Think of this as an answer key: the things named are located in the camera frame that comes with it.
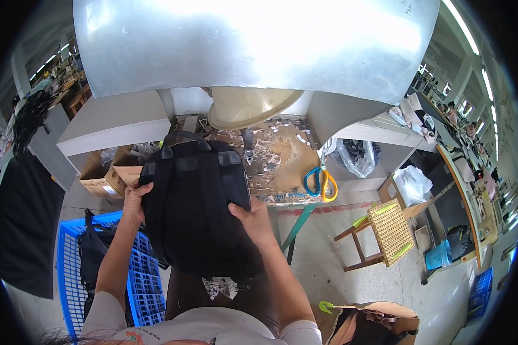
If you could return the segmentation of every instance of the hand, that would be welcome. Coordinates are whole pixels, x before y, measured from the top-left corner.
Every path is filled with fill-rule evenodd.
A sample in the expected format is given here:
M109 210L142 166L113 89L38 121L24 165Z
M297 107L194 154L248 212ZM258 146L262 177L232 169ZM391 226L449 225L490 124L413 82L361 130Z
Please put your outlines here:
M123 204L123 216L137 220L142 223L144 221L144 210L142 210L142 196L149 193L153 188L153 182L138 187L138 179L134 180L130 186L125 189L125 203Z
M228 204L228 210L242 222L243 229L259 251L269 246L278 246L275 234L272 232L271 222L268 219L267 205L256 197L251 197L250 204L249 212L234 203Z

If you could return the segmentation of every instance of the backpack handle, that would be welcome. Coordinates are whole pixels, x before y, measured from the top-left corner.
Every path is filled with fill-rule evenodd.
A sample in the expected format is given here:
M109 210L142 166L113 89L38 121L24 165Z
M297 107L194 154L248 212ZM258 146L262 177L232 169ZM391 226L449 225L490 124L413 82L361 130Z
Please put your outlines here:
M173 150L169 146L166 146L165 143L168 142L168 140L172 140L180 136L186 139L196 141L198 143L198 149L201 152L211 151L211 146L209 146L207 141L205 141L205 139L203 139L201 135L192 132L178 131L167 134L165 136L165 139L163 139L163 147L161 148L161 159L169 160L174 157Z

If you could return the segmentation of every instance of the green metal leg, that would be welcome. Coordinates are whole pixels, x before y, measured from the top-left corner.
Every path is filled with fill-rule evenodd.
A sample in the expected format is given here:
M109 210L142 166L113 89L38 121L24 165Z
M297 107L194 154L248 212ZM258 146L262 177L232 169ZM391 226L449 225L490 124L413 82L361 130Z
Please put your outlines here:
M278 242L278 245L280 246L281 240L280 240L280 228L278 226L278 210L276 207L267 207L268 212L268 219L271 222L271 228L272 232L275 233L276 241Z
M297 233L299 232L299 230L301 230L303 224L305 224L307 218L309 218L309 215L315 209L315 207L317 207L317 204L308 204L305 206L303 212L301 212L299 218L297 218L296 223L292 227L292 230L288 234L288 237L285 239L284 244L280 246L282 252L286 251L292 240L296 238Z

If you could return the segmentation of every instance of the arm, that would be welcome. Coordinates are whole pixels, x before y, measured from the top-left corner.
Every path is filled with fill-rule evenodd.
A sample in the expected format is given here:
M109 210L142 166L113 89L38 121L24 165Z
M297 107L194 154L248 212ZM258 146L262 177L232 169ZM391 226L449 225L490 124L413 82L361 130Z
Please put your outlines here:
M123 310L125 310L125 289L132 245L140 223L144 221L144 211L140 203L142 196L152 188L153 182L138 188L138 180L126 188L123 215L98 270L96 293L105 291L112 294Z
M315 322L309 299L290 270L290 266L278 246L275 234L272 232L267 206L252 197L250 212L246 212L233 203L228 205L228 209L230 213L240 219L243 228L261 253L264 268L273 289L275 307L280 322L279 329L282 331L290 323L299 320Z

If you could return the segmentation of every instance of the black hair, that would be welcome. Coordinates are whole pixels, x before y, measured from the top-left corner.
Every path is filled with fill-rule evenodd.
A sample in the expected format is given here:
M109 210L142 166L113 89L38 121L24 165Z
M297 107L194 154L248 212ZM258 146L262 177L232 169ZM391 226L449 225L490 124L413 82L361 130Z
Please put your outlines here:
M113 341L109 339L100 339L94 337L71 337L70 335L62 332L62 331L49 331L43 333L39 336L39 344L41 345L71 345L76 344L77 342L83 342L85 344L93 344L97 342L96 345L99 345L100 341Z
M19 96L18 95L15 95L13 100L12 100L12 108L15 108L15 106L17 106L17 104L19 103Z

